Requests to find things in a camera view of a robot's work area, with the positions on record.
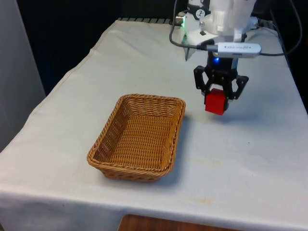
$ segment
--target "black cable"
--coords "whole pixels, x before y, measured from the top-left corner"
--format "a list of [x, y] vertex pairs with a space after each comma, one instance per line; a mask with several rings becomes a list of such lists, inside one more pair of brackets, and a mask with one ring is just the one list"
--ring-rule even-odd
[[[290, 49], [288, 52], [279, 53], [279, 54], [261, 53], [260, 55], [263, 55], [263, 56], [270, 56], [270, 57], [282, 56], [282, 55], [289, 55], [289, 54], [291, 54], [292, 52], [294, 52], [294, 51], [298, 48], [298, 46], [300, 45], [300, 43], [301, 43], [301, 41], [302, 41], [302, 39], [303, 39], [303, 26], [302, 26], [302, 22], [301, 22], [301, 20], [300, 20], [299, 14], [298, 14], [298, 12], [297, 12], [297, 9], [296, 9], [296, 7], [295, 7], [293, 1], [292, 1], [292, 0], [289, 0], [289, 2], [290, 2], [290, 4], [291, 4], [291, 6], [292, 6], [292, 9], [293, 9], [293, 11], [294, 11], [294, 14], [295, 14], [295, 16], [296, 16], [296, 19], [297, 19], [297, 22], [298, 22], [298, 26], [299, 26], [299, 39], [298, 39], [296, 45], [295, 45], [292, 49]], [[272, 18], [274, 18], [274, 14], [273, 14], [272, 11], [270, 11], [270, 14], [271, 14]]]
[[198, 46], [194, 46], [194, 45], [184, 45], [184, 44], [177, 43], [177, 42], [173, 41], [172, 35], [173, 35], [174, 28], [175, 28], [175, 18], [176, 18], [177, 3], [178, 3], [178, 0], [175, 0], [175, 2], [174, 2], [174, 8], [173, 8], [172, 28], [171, 28], [171, 31], [170, 31], [170, 34], [169, 34], [169, 40], [170, 40], [170, 42], [171, 42], [173, 45], [177, 46], [177, 47], [204, 50], [204, 49], [203, 49], [201, 46], [199, 46], [199, 45], [198, 45]]

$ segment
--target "white tablecloth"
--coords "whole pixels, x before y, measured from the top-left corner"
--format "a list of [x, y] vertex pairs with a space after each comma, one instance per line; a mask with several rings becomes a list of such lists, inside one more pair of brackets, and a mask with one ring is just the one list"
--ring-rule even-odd
[[[284, 57], [239, 61], [250, 80], [224, 116], [204, 110], [169, 25], [115, 22], [0, 154], [6, 231], [114, 231], [125, 214], [242, 230], [308, 230], [308, 117]], [[276, 36], [252, 42], [280, 52]], [[186, 104], [174, 169], [155, 183], [105, 178], [86, 155], [128, 93]]]

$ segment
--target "blue led light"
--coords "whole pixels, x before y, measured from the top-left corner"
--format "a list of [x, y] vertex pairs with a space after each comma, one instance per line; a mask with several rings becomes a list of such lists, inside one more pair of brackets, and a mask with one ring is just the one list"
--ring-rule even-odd
[[219, 58], [214, 59], [214, 63], [218, 64], [219, 63]]

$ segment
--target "red block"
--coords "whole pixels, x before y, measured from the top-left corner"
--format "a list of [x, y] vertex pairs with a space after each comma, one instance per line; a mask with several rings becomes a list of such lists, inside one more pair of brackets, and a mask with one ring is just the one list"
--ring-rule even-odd
[[225, 112], [226, 100], [224, 91], [214, 88], [206, 96], [205, 110], [222, 116]]

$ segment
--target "woven basket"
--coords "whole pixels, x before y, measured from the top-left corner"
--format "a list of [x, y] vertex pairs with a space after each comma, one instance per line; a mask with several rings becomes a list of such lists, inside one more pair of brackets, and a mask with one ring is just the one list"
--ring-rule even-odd
[[88, 153], [88, 163], [112, 179], [155, 181], [174, 164], [185, 102], [125, 95]]

